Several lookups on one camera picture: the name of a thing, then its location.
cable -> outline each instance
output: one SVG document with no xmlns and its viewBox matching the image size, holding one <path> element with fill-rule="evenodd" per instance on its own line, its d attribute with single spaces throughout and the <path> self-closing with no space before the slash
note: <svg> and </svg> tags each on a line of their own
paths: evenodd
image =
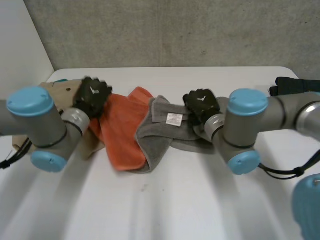
<svg viewBox="0 0 320 240">
<path fill-rule="evenodd" d="M 320 162 L 320 150 L 317 151 L 310 159 L 309 161 L 306 162 L 306 164 L 304 164 L 301 167 L 296 167 L 293 170 L 290 171 L 283 171 L 283 170 L 275 170 L 269 167 L 266 167 L 265 165 L 263 165 L 262 163 L 259 164 L 259 168 L 262 169 L 266 174 L 268 174 L 270 177 L 274 178 L 274 179 L 278 179 L 278 180 L 290 180 L 290 179 L 294 179 L 294 178 L 298 178 L 301 177 L 306 170 L 308 170 L 309 168 L 313 167 L 314 165 L 316 165 L 318 162 Z M 289 177 L 277 177 L 274 176 L 272 174 L 277 174 L 277 175 L 293 175 L 293 176 L 289 176 Z"/>
<path fill-rule="evenodd" d="M 22 159 L 29 152 L 31 146 L 32 142 L 29 140 L 29 138 L 27 138 L 20 149 L 9 160 L 0 162 L 0 169 L 7 169 L 12 164 Z"/>
</svg>

white table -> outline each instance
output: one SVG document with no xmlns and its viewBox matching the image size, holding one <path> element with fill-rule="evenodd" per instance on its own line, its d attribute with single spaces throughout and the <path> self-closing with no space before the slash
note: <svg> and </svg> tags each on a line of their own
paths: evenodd
<svg viewBox="0 0 320 240">
<path fill-rule="evenodd" d="M 173 104 L 191 90 L 209 88 L 228 97 L 239 88 L 268 94 L 284 67 L 172 67 L 63 69 L 49 81 L 98 77 L 114 93 L 141 86 Z M 11 149 L 0 138 L 0 157 Z M 265 165 L 302 166 L 320 144 L 283 130 L 259 135 Z M 291 211 L 299 181 L 279 181 L 262 170 L 235 176 L 218 155 L 170 148 L 150 174 L 115 172 L 106 150 L 83 161 L 74 154 L 66 169 L 46 173 L 26 156 L 0 171 L 0 237 L 4 240 L 301 240 Z M 320 165 L 306 175 L 320 172 Z"/>
</svg>

white logo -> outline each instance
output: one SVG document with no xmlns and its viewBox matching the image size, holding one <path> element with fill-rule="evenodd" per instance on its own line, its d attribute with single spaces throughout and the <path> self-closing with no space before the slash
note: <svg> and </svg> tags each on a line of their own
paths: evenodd
<svg viewBox="0 0 320 240">
<path fill-rule="evenodd" d="M 198 98 L 197 100 L 199 100 L 199 101 L 204 101 L 206 99 L 206 96 L 204 96 L 203 98 Z"/>
<path fill-rule="evenodd" d="M 92 94 L 99 94 L 99 90 L 93 90 L 92 87 L 90 87 Z"/>
</svg>

fabric tag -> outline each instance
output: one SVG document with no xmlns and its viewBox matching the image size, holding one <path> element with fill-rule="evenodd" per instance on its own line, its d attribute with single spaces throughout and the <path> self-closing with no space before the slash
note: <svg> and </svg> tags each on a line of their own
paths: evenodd
<svg viewBox="0 0 320 240">
<path fill-rule="evenodd" d="M 183 114 L 168 113 L 165 123 L 168 125 L 181 127 L 183 116 Z"/>
</svg>

cloth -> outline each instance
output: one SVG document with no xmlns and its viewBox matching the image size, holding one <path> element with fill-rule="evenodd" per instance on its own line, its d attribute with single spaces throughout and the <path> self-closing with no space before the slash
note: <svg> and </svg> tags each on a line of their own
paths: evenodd
<svg viewBox="0 0 320 240">
<path fill-rule="evenodd" d="M 58 111 L 66 110 L 73 105 L 73 98 L 82 81 L 80 79 L 63 81 L 63 82 L 44 82 L 40 87 L 45 88 L 52 97 L 54 104 Z M 13 136 L 12 146 L 18 151 L 23 143 L 26 141 L 27 136 Z M 97 139 L 91 130 L 87 130 L 82 140 L 79 143 L 78 150 L 84 159 L 89 158 L 93 153 L 103 149 L 105 146 Z M 32 145 L 29 153 L 36 149 Z"/>
<path fill-rule="evenodd" d="M 180 127 L 166 124 L 168 113 L 183 114 Z M 188 114 L 185 106 L 170 104 L 163 96 L 150 100 L 148 114 L 135 135 L 147 162 L 132 172 L 142 174 L 153 171 L 170 146 L 189 152 L 213 152 L 211 142 L 201 139 L 188 124 Z"/>
<path fill-rule="evenodd" d="M 277 86 L 270 87 L 271 96 L 302 94 L 306 92 L 320 92 L 319 80 L 303 80 L 290 77 L 277 77 Z"/>
<path fill-rule="evenodd" d="M 152 97 L 142 87 L 134 89 L 128 97 L 111 94 L 102 117 L 90 123 L 91 130 L 105 143 L 109 160 L 118 171 L 136 170 L 146 163 L 135 134 L 148 113 L 148 102 Z"/>
</svg>

